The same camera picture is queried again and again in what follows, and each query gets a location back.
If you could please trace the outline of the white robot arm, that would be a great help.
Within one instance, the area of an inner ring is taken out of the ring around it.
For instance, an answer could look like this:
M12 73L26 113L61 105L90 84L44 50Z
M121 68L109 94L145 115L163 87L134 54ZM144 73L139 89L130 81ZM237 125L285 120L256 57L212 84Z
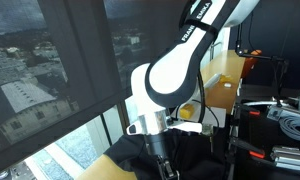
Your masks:
M241 24L259 0L188 0L179 21L174 44L151 63L135 68L131 88L138 120L127 128L130 135L141 134L148 153L156 158L162 180L179 180L180 173L169 156L171 129L202 131L202 118L195 123L168 123L167 110L203 93L200 62L224 27Z

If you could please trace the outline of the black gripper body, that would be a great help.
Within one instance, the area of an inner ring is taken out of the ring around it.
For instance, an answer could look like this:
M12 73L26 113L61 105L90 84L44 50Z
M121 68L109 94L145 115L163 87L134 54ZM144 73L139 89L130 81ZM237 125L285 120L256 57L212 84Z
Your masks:
M165 136L162 133L156 135L146 135L144 140L147 151L150 155L160 156L161 158L168 157Z

